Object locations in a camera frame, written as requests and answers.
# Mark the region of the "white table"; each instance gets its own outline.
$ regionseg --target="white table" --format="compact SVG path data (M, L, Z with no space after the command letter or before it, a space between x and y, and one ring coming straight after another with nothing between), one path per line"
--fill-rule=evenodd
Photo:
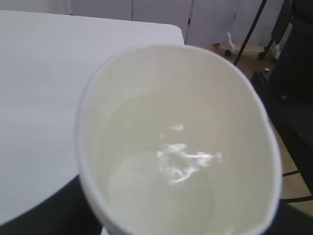
M0 11L0 224L77 175L84 86L108 57L145 43L183 38L173 25Z

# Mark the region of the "water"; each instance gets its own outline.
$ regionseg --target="water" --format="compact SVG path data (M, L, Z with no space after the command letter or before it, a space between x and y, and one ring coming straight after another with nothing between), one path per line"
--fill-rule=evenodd
M232 234L240 210L219 121L191 94L156 92L118 107L97 165L116 216L147 235Z

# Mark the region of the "chair wheel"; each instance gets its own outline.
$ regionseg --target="chair wheel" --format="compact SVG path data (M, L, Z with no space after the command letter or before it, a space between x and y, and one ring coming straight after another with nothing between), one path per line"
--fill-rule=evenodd
M264 60L265 59L265 53L262 51L259 53L259 59Z
M230 56L231 55L231 51L230 50L226 50L225 51L225 56Z

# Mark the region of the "wooden floor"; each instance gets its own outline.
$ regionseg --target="wooden floor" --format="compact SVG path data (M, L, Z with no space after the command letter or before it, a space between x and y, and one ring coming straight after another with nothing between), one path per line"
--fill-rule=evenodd
M235 60L237 56L236 54L232 54L229 57L225 56L224 55L225 48L223 44L204 46L203 48L213 51L232 62ZM237 66L247 76L248 79L252 78L254 71L263 71L265 68L268 68L271 70L275 66L275 64L272 62L273 56L270 53L267 55L265 60L258 59L258 54L262 50L263 50L262 47L247 46L246 50L243 52L243 55ZM282 165L283 165L283 172L287 173L287 172L297 170L297 167L295 166L279 134L277 133L274 127L273 129L274 129L276 138L279 143ZM295 198L295 197L309 196L310 192L308 188L306 187L301 175L294 174L294 175L283 177L283 189L282 189L281 195L282 195L281 196L282 198ZM290 205L303 211L306 214L313 216L313 201L290 203Z

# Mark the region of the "white paper cup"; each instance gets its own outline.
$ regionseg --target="white paper cup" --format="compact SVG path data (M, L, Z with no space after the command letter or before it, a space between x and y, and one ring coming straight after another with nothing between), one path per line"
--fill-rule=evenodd
M229 132L223 144L232 153L230 164L240 213L221 211L227 202L223 203L220 192L222 202L214 205L212 215L216 230L210 234L261 234L270 225L280 197L282 172L275 136L248 79L230 62L196 47L159 45L124 51L107 61L89 83L78 112L76 144L80 179L91 208L114 234L148 235L119 219L99 190L96 166L101 137L121 103L155 87L176 83L189 84L211 109L217 113L223 110L220 130ZM224 226L223 216L235 226L219 228Z

